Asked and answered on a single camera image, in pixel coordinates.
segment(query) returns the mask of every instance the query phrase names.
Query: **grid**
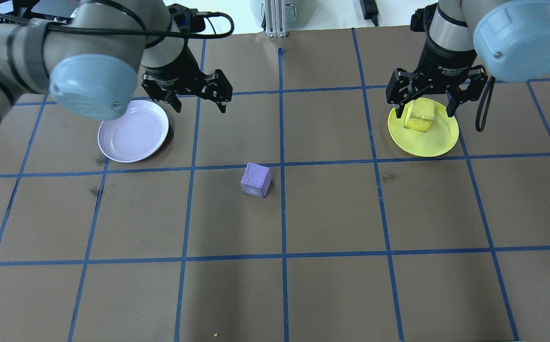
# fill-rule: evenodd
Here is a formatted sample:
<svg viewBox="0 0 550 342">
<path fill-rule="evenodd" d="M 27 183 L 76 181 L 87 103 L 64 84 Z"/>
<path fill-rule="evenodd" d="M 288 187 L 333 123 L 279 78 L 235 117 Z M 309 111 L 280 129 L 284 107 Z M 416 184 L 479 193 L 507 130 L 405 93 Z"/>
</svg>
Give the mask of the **grid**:
<svg viewBox="0 0 550 342">
<path fill-rule="evenodd" d="M 397 328 L 399 339 L 404 341 L 403 333 L 403 313 L 399 309 L 399 299 L 397 292 L 397 284 L 395 281 L 395 267 L 393 256 L 402 256 L 402 255 L 439 255 L 439 254 L 458 254 L 458 253 L 490 253 L 492 256 L 494 268 L 496 270 L 497 279 L 499 281 L 499 286 L 501 288 L 501 294 L 503 295 L 503 301 L 505 303 L 505 309 L 507 311 L 507 316 L 509 318 L 510 327 L 512 329 L 512 334 L 515 340 L 520 340 L 520 334 L 514 322 L 514 316 L 512 313 L 512 307 L 509 303 L 507 296 L 507 290 L 505 288 L 504 274 L 501 272 L 501 267 L 499 266 L 497 253 L 500 252 L 513 252 L 513 251 L 544 251 L 550 250 L 550 245 L 535 245 L 535 246 L 521 246 L 521 247 L 496 247 L 493 241 L 493 238 L 490 234 L 490 229 L 488 226 L 488 219 L 486 218 L 486 212 L 482 204 L 482 199 L 479 191 L 479 186 L 475 179 L 475 174 L 472 167 L 473 160 L 481 159 L 497 159 L 497 158 L 534 158 L 542 156 L 550 156 L 550 153 L 517 153 L 517 154 L 488 154 L 488 155 L 470 155 L 467 151 L 465 145 L 464 137 L 462 132 L 460 133 L 460 144 L 463 150 L 462 156 L 444 156 L 438 158 L 379 158 L 377 156 L 377 150 L 375 149 L 375 142 L 373 138 L 372 123 L 370 119 L 370 111 L 368 106 L 368 96 L 366 93 L 367 89 L 377 89 L 385 88 L 386 85 L 366 85 L 364 80 L 364 71 L 362 68 L 362 60 L 360 57 L 360 48 L 357 42 L 357 36 L 355 29 L 351 29 L 351 34 L 353 36 L 353 43 L 355 46 L 355 54 L 357 56 L 357 64 L 360 72 L 360 86 L 345 86 L 345 87 L 322 87 L 322 88 L 310 88 L 310 89 L 284 89 L 284 74 L 283 74 L 283 63 L 282 56 L 284 54 L 284 48 L 280 47 L 278 49 L 278 69 L 279 69 L 279 89 L 271 91 L 245 91 L 234 93 L 234 95 L 264 95 L 264 94 L 278 94 L 279 95 L 279 123 L 280 123 L 280 156 L 281 160 L 279 163 L 265 164 L 269 167 L 281 167 L 281 236 L 282 236 L 282 246 L 281 253 L 277 254 L 257 254 L 257 255 L 227 255 L 227 256 L 201 256 L 194 257 L 188 256 L 188 238 L 190 230 L 190 214 L 192 210 L 192 195 L 193 195 L 193 181 L 194 173 L 199 170 L 216 170 L 216 169 L 242 169 L 245 168 L 244 164 L 234 164 L 234 165 L 210 165 L 210 166 L 196 166 L 196 156 L 197 156 L 197 138 L 199 134 L 199 113 L 201 101 L 197 99 L 197 109 L 195 114 L 195 131 L 193 138 L 193 150 L 192 150 L 192 162 L 190 167 L 171 167 L 171 168 L 160 168 L 160 169 L 136 169 L 136 170 L 109 170 L 108 169 L 108 160 L 104 164 L 102 171 L 86 171 L 86 172 L 69 172 L 69 173 L 25 173 L 26 162 L 28 161 L 28 156 L 30 150 L 32 149 L 32 143 L 36 136 L 38 129 L 38 124 L 41 120 L 41 115 L 45 106 L 55 105 L 55 102 L 47 102 L 47 96 L 43 98 L 42 102 L 30 102 L 25 104 L 16 104 L 18 106 L 27 106 L 27 105 L 40 105 L 40 110 L 38 113 L 38 118 L 34 124 L 34 129 L 32 130 L 32 135 L 30 141 L 28 142 L 28 147 L 26 149 L 25 157 L 23 159 L 19 173 L 11 174 L 0 174 L 0 178 L 15 178 L 15 187 L 12 192 L 6 214 L 3 218 L 3 223 L 0 227 L 0 242 L 3 237 L 4 231 L 9 218 L 9 213 L 12 208 L 12 205 L 15 201 L 15 195 L 19 186 L 21 178 L 30 178 L 30 177 L 77 177 L 77 176 L 86 176 L 86 175 L 101 175 L 101 186 L 99 188 L 98 196 L 95 201 L 95 209 L 93 214 L 93 219 L 91 221 L 90 235 L 88 237 L 88 243 L 85 252 L 85 258 L 82 260 L 28 260 L 28 261 L 0 261 L 0 266 L 39 266 L 39 265 L 81 265 L 82 273 L 79 280 L 79 289 L 76 296 L 75 309 L 73 313 L 73 318 L 71 321 L 68 340 L 73 340 L 75 333 L 75 324 L 76 318 L 79 310 L 80 300 L 83 294 L 85 276 L 88 265 L 92 264 L 132 264 L 132 263 L 149 263 L 149 262 L 180 262 L 180 283 L 178 287 L 178 298 L 177 298 L 177 311 L 176 311 L 176 320 L 175 320 L 175 341 L 177 342 L 180 339 L 180 321 L 182 313 L 182 295 L 184 292 L 184 275 L 186 270 L 187 262 L 199 262 L 207 260 L 247 260 L 247 259 L 281 259 L 282 261 L 282 281 L 283 281 L 283 293 L 282 301 L 284 307 L 284 340 L 288 342 L 290 339 L 290 332 L 288 328 L 288 286 L 287 286 L 287 260 L 288 258 L 308 258 L 308 257 L 344 257 L 344 256 L 386 256 L 388 260 L 389 267 L 389 276 L 390 283 L 392 287 L 392 298 L 394 302 L 395 316 L 397 319 Z M 201 69 L 203 69 L 205 64 L 205 50 L 206 50 L 206 41 L 203 41 L 202 53 L 201 53 Z M 547 130 L 547 134 L 550 138 L 550 126 L 546 120 L 545 115 L 541 109 L 539 101 L 533 91 L 531 84 L 533 82 L 550 82 L 550 78 L 541 78 L 529 80 L 526 82 L 526 86 L 529 89 L 531 97 L 534 101 L 536 109 L 542 119 L 542 123 Z M 366 114 L 366 128 L 369 134 L 370 141 L 370 150 L 372 152 L 372 159 L 365 160 L 331 160 L 331 161 L 308 161 L 308 162 L 286 162 L 284 158 L 284 95 L 286 93 L 303 93 L 303 92 L 319 92 L 319 91 L 340 91 L 340 90 L 362 90 L 362 96 L 364 100 L 364 110 Z M 147 99 L 147 97 L 137 97 L 135 99 Z M 475 192 L 475 199 L 477 201 L 479 212 L 481 214 L 482 223 L 484 225 L 484 230 L 486 233 L 486 238 L 488 240 L 488 247 L 475 247 L 475 248 L 454 248 L 454 249 L 403 249 L 396 250 L 391 248 L 388 232 L 388 224 L 385 212 L 386 200 L 383 198 L 383 191 L 381 186 L 381 176 L 379 173 L 379 165 L 383 163 L 390 162 L 426 162 L 426 161 L 442 161 L 442 160 L 464 160 L 468 167 L 468 171 L 471 178 L 471 183 L 473 185 L 473 190 Z M 332 165 L 332 164 L 373 164 L 375 180 L 377 182 L 377 189 L 379 192 L 379 208 L 381 210 L 381 219 L 383 223 L 383 235 L 385 240 L 386 249 L 378 251 L 351 251 L 351 252 L 322 252 L 322 253 L 288 253 L 286 250 L 286 199 L 285 199 L 285 168 L 290 166 L 301 166 L 301 165 Z M 132 172 L 162 172 L 162 171 L 190 171 L 190 183 L 189 183 L 189 193 L 187 201 L 187 210 L 186 210 L 186 221 L 184 225 L 184 242 L 182 245 L 182 256 L 181 257 L 158 257 L 158 258 L 115 258 L 115 259 L 91 259 L 91 245 L 93 242 L 93 235 L 95 231 L 95 225 L 97 222 L 97 217 L 99 215 L 99 209 L 102 199 L 102 192 L 104 190 L 106 177 L 110 174 L 117 173 L 132 173 Z"/>
</svg>

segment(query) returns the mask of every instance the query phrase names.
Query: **foam block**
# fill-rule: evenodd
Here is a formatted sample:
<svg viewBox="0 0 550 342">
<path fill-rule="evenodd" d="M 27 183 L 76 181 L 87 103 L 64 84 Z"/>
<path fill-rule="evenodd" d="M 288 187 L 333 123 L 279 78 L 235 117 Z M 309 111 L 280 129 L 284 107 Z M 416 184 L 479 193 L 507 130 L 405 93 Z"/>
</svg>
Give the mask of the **foam block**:
<svg viewBox="0 0 550 342">
<path fill-rule="evenodd" d="M 266 166 L 247 163 L 245 173 L 241 179 L 241 189 L 250 195 L 266 197 L 271 184 L 271 169 Z"/>
<path fill-rule="evenodd" d="M 436 116 L 436 102 L 419 97 L 410 102 L 405 110 L 408 111 L 408 115 L 406 115 L 404 128 L 427 132 Z"/>
</svg>

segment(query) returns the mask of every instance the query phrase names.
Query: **yellow cube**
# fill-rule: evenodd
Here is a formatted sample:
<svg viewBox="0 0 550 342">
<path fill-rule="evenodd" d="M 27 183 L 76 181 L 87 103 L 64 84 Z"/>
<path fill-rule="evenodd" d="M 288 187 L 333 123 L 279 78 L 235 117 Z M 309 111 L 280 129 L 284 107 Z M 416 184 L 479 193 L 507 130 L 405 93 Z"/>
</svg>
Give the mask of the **yellow cube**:
<svg viewBox="0 0 550 342">
<path fill-rule="evenodd" d="M 406 115 L 404 128 L 427 132 L 436 117 L 436 102 L 420 97 L 414 101 L 410 101 L 406 105 L 405 111 L 408 114 Z"/>
</svg>

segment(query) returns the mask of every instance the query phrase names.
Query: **light blue joint cap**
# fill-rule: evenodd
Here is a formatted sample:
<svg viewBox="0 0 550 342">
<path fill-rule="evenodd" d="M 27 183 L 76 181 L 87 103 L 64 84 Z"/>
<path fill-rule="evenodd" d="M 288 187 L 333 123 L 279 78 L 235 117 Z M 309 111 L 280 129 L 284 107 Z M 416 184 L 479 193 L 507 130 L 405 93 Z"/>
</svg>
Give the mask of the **light blue joint cap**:
<svg viewBox="0 0 550 342">
<path fill-rule="evenodd" d="M 475 51 L 496 78 L 525 82 L 550 73 L 550 0 L 512 0 L 477 24 Z"/>
<path fill-rule="evenodd" d="M 127 110 L 138 76 L 112 56 L 84 54 L 62 60 L 49 76 L 49 93 L 58 104 L 81 116 L 112 120 Z"/>
</svg>

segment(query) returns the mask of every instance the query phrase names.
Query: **purple cube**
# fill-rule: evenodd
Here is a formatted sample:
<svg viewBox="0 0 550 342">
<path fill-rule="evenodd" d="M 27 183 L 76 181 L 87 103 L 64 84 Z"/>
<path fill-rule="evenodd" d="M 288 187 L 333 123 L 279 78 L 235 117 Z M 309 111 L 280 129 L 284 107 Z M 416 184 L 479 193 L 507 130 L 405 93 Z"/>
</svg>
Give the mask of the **purple cube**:
<svg viewBox="0 0 550 342">
<path fill-rule="evenodd" d="M 247 163 L 245 173 L 241 179 L 241 189 L 250 195 L 266 197 L 271 184 L 271 169 L 266 166 Z"/>
</svg>

